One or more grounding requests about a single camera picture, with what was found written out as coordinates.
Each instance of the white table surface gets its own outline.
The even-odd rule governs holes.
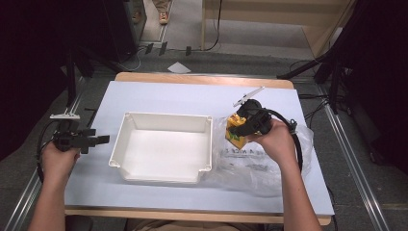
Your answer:
[[[196,186],[149,186],[125,181],[116,168],[108,166],[126,112],[229,116],[238,109],[233,108],[233,103],[255,89],[112,81],[92,125],[96,135],[110,135],[111,141],[90,148],[89,154],[81,155],[65,190],[65,205],[107,210],[283,213],[281,196],[264,197],[249,192]],[[259,100],[263,107],[305,124],[296,90],[264,89],[253,98]],[[315,151],[312,153],[311,171],[305,179],[305,185],[316,214],[333,215]]]

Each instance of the white plastic tray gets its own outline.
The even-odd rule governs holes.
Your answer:
[[[213,119],[126,113],[109,161],[123,179],[197,183],[212,168]]]

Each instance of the wooden table edge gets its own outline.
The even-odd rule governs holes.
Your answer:
[[[288,80],[256,79],[242,77],[224,77],[211,75],[185,75],[172,73],[130,73],[121,72],[115,77],[118,82],[143,82],[143,83],[171,83],[171,84],[196,84],[196,85],[225,85],[242,87],[260,87],[274,89],[293,89],[293,83]],[[112,218],[154,218],[195,221],[219,222],[251,222],[251,223],[283,223],[282,214],[246,214],[246,213],[215,213],[196,211],[146,211],[146,210],[120,210],[107,208],[66,208],[67,215],[100,216]],[[331,216],[318,216],[321,225],[328,225]]]
[[[243,77],[226,77],[212,75],[185,75],[172,73],[131,73],[121,72],[115,77],[118,82],[144,82],[144,83],[171,83],[193,85],[225,85],[241,87],[260,87],[273,89],[293,89],[289,80],[257,79]]]
[[[167,210],[135,210],[112,208],[65,208],[67,215],[97,216],[110,218],[152,218],[167,220],[215,221],[215,222],[247,222],[247,223],[283,223],[283,214],[267,213],[216,213],[202,211],[167,211]],[[320,225],[328,225],[331,216],[318,216]]]

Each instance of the metal rail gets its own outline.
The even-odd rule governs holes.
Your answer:
[[[318,91],[320,94],[327,94],[327,91],[322,86],[318,86]],[[390,230],[390,227],[388,226],[387,221],[382,213],[381,206],[379,205],[377,198],[366,178],[366,175],[364,174],[360,163],[357,160],[356,155],[354,154],[353,148],[348,141],[339,116],[333,113],[329,105],[325,106],[325,111],[339,141],[340,147],[343,151],[345,160],[347,161],[351,175],[354,178],[357,189],[360,192],[367,211],[369,212],[369,216],[371,218],[374,229],[377,231]]]
[[[78,105],[81,102],[81,97],[87,87],[88,80],[84,77],[81,77],[77,83],[78,94],[75,97],[74,102],[72,103],[70,113],[75,113],[78,109]],[[24,222],[24,219],[27,217],[28,212],[31,209],[34,201],[37,198],[39,189],[41,187],[41,183],[39,182],[39,178],[37,175],[37,171],[33,172],[33,175],[30,178],[26,188],[24,189],[23,193],[21,194],[17,205],[13,211],[12,216],[9,219],[9,222],[6,225],[5,231],[17,231],[21,229],[21,226]]]

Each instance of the yellow object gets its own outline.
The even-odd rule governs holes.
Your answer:
[[[225,138],[228,141],[230,141],[234,146],[236,146],[239,150],[241,150],[248,141],[246,140],[246,137],[238,137],[237,135],[230,133],[230,131],[228,131],[228,128],[243,125],[245,124],[245,122],[246,118],[240,117],[237,114],[232,114],[231,116],[228,117],[227,127],[225,128]]]

